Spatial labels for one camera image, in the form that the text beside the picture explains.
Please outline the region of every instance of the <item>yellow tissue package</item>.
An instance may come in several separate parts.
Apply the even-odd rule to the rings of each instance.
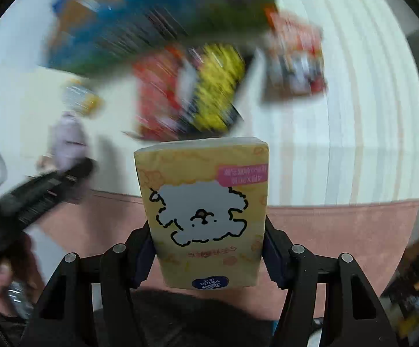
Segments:
[[[252,137],[160,143],[134,153],[169,287],[254,286],[266,220],[269,148]]]

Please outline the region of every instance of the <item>blurry snack bag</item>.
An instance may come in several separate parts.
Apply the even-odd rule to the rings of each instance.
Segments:
[[[206,44],[190,48],[188,60],[196,70],[196,81],[192,99],[182,111],[181,132],[226,133],[239,116],[232,102],[245,77],[245,59],[229,44]]]
[[[327,88],[322,30],[292,13],[267,12],[273,31],[267,37],[268,74],[286,95],[311,95]]]
[[[177,139],[181,105],[176,86],[181,64],[180,52],[171,47],[133,65],[140,82],[137,120],[142,139]]]

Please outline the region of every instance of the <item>pink label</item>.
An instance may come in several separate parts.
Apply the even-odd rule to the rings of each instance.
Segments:
[[[268,164],[219,167],[217,181],[221,186],[237,186],[267,181]]]

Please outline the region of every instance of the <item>silver bolt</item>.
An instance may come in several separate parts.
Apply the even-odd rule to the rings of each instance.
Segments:
[[[342,259],[344,262],[350,263],[350,262],[352,262],[352,260],[353,260],[354,258],[352,258],[352,256],[351,256],[349,253],[343,253],[343,254],[341,255],[341,259]]]
[[[76,259],[76,254],[68,253],[64,259],[65,259],[65,262],[68,262],[68,263],[73,262]]]
[[[117,244],[113,247],[113,251],[115,253],[123,253],[126,250],[126,246],[124,244]]]
[[[292,246],[291,250],[298,254],[304,253],[304,247],[299,244],[295,244],[294,246]]]

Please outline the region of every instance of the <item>blue oval logo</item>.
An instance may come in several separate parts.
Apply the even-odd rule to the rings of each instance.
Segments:
[[[229,278],[222,276],[208,277],[205,279],[195,279],[192,286],[198,289],[218,289],[229,284]]]

